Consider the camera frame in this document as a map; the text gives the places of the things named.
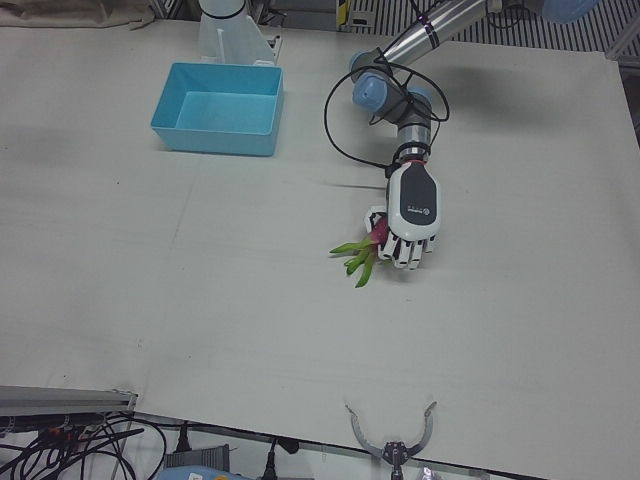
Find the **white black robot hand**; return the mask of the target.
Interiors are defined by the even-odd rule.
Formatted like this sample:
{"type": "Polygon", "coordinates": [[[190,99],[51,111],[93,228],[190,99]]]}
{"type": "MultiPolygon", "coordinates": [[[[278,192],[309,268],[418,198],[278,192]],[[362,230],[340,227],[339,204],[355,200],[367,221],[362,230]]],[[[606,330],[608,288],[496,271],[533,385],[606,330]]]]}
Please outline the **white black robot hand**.
{"type": "Polygon", "coordinates": [[[376,232],[380,239],[378,257],[398,269],[417,269],[422,256],[433,251],[441,227],[440,207],[439,183],[426,163],[404,162],[391,174],[386,203],[365,215],[366,231],[376,232]]]}

